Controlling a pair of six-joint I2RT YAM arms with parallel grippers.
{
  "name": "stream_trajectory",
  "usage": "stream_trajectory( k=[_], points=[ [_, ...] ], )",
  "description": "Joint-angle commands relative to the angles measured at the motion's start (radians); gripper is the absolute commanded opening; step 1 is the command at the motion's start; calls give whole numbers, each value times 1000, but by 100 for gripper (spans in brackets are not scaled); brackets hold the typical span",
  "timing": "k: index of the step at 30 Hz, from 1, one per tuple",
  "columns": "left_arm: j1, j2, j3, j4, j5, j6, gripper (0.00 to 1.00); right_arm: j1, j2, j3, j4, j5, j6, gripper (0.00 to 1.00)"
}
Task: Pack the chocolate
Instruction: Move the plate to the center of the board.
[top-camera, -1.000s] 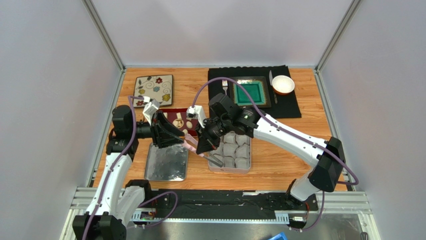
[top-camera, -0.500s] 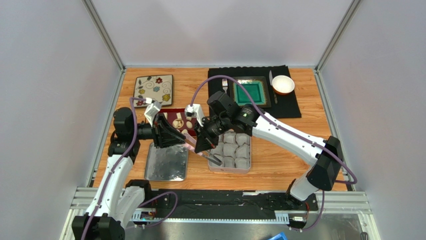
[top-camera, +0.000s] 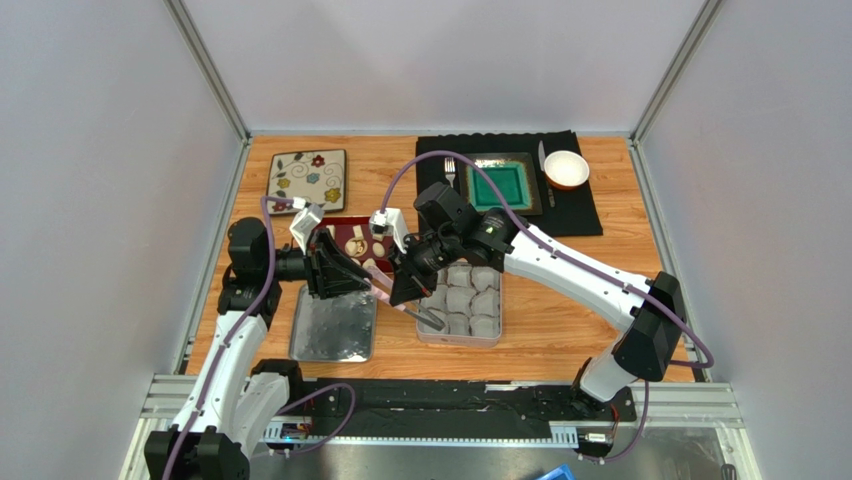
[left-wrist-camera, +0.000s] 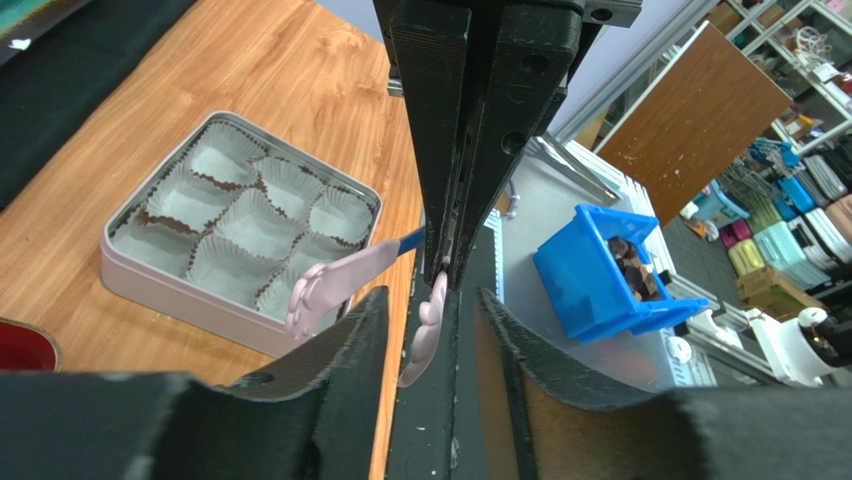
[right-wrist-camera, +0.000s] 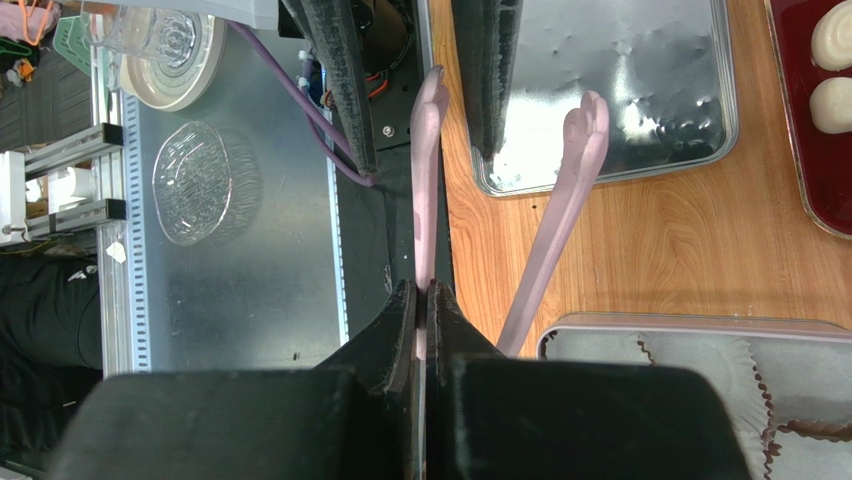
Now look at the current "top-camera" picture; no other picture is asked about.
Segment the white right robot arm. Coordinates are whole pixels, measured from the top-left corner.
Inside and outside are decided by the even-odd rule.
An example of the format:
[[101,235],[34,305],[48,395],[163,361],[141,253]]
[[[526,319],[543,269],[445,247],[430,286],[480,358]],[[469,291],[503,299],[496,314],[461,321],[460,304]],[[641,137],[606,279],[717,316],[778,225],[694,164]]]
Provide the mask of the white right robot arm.
[[392,304],[431,295],[438,271],[463,259],[549,287],[618,330],[616,340],[578,373],[581,398],[603,403],[637,379],[664,379],[686,323],[675,276],[618,270],[559,243],[512,210],[479,212],[443,183],[428,187],[414,206],[427,225],[417,235],[395,208],[384,206],[370,220],[374,232],[394,237]]

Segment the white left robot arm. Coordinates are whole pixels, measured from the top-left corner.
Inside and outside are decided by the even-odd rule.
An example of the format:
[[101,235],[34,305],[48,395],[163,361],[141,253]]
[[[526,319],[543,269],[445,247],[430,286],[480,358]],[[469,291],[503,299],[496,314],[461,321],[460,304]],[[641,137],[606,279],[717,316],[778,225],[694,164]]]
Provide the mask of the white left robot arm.
[[227,232],[230,264],[222,281],[214,339],[192,391],[164,430],[144,446],[153,479],[246,479],[255,446],[301,382],[292,360],[252,363],[278,308],[284,282],[319,299],[369,291],[371,276],[325,228],[297,247],[278,249],[272,230],[248,217]]

